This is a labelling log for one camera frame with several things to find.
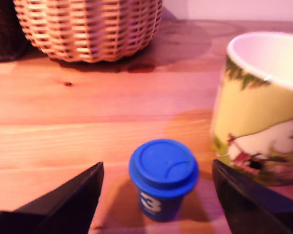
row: number 3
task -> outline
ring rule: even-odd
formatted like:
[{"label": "number 3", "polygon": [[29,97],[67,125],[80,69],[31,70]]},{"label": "number 3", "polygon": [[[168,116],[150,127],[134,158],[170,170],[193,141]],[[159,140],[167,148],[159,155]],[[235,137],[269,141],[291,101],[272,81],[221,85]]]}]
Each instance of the number 3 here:
[{"label": "number 3", "polygon": [[143,192],[141,192],[141,196],[145,198],[145,199],[141,198],[141,202],[145,207],[147,207],[149,210],[151,210],[153,212],[161,211],[161,207],[160,207],[161,202],[146,195]]}]

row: blue lid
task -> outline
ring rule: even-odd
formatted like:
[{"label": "blue lid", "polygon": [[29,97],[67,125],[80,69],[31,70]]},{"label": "blue lid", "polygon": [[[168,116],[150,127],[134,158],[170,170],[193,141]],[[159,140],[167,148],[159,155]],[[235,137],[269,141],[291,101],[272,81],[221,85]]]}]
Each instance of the blue lid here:
[{"label": "blue lid", "polygon": [[190,192],[199,176],[198,164],[183,144],[169,139],[153,140],[135,150],[129,174],[141,190],[158,198]]}]

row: small blue cup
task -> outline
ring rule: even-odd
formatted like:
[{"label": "small blue cup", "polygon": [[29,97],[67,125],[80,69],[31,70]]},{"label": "small blue cup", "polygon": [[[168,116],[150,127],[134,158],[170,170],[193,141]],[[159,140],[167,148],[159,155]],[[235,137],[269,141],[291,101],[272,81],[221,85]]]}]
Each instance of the small blue cup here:
[{"label": "small blue cup", "polygon": [[135,150],[129,174],[138,188],[145,215],[155,221],[169,221],[177,214],[184,195],[197,183],[199,168],[186,146],[160,139]]}]

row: white wall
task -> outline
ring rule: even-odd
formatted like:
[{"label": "white wall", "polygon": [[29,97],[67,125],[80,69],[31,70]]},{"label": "white wall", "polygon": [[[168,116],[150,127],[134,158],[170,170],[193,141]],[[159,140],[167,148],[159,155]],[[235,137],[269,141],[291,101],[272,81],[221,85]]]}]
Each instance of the white wall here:
[{"label": "white wall", "polygon": [[164,18],[293,21],[293,0],[163,0]]}]

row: ceramic mug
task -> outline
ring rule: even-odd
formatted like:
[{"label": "ceramic mug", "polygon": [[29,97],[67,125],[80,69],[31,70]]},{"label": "ceramic mug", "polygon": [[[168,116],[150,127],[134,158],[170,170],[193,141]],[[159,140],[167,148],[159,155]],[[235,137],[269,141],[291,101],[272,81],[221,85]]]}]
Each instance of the ceramic mug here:
[{"label": "ceramic mug", "polygon": [[246,33],[229,43],[211,137],[217,158],[241,173],[293,183],[293,34]]}]

